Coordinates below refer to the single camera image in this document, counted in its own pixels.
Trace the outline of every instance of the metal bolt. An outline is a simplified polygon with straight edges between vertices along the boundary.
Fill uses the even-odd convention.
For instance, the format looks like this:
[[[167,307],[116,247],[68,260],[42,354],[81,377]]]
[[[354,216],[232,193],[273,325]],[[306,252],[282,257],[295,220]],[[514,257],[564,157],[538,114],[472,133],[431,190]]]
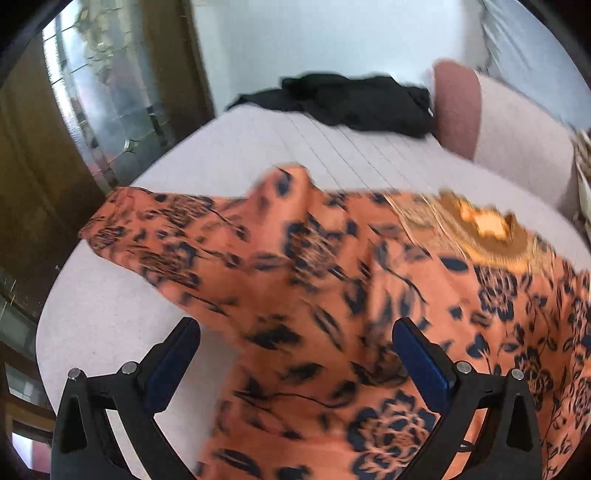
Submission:
[[[132,373],[134,373],[136,370],[138,369],[138,364],[135,362],[127,362],[125,364],[123,364],[123,366],[121,367],[121,371],[125,374],[125,375],[131,375]]]
[[[514,368],[513,370],[511,370],[511,376],[513,378],[515,378],[516,380],[523,380],[525,377],[523,372],[521,370],[519,370],[518,368]]]
[[[80,376],[81,373],[82,373],[82,370],[80,370],[79,368],[72,368],[72,370],[70,370],[68,372],[68,378],[70,380],[75,380],[76,378],[78,378]]]
[[[458,362],[456,368],[462,374],[469,374],[472,371],[472,366],[468,362]]]

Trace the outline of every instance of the pink pillow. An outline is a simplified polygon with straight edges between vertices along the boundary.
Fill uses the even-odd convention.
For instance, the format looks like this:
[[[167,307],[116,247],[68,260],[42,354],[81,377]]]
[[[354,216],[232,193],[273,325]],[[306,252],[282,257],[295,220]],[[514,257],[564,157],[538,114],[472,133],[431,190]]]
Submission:
[[[439,143],[572,219],[579,188],[570,131],[490,77],[447,60],[434,73]]]

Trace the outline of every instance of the white pillow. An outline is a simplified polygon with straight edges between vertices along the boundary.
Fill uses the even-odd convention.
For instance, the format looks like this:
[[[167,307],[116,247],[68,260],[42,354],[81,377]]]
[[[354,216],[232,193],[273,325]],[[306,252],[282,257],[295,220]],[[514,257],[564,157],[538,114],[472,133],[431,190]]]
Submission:
[[[591,128],[591,90],[566,50],[517,0],[482,0],[491,52],[488,74],[528,96],[556,120]]]

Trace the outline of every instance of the blue gripper pad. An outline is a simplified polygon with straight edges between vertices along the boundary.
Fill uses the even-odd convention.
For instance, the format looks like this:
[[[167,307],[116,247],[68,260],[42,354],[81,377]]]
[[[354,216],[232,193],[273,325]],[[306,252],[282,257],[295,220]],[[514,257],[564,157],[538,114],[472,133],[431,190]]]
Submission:
[[[147,378],[144,407],[151,414],[166,410],[201,341],[196,320],[185,317],[165,342],[156,345],[158,364]]]
[[[453,385],[451,385],[449,379],[445,377],[441,369],[436,365],[429,351],[433,348],[440,347],[430,344],[415,327],[415,332],[423,337],[423,341],[421,341],[411,328],[401,320],[394,323],[394,328],[392,329],[394,352],[402,360],[404,368],[408,371],[427,408],[441,415],[445,415],[448,413],[452,403]]]

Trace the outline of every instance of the black garment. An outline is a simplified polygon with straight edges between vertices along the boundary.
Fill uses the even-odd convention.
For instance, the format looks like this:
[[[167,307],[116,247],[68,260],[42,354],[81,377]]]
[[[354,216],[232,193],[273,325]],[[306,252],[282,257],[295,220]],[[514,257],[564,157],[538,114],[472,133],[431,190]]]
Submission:
[[[240,95],[227,110],[252,102],[268,110],[308,112],[326,125],[396,132],[422,138],[433,130],[429,91],[391,77],[350,80],[333,73],[283,79],[281,89]]]

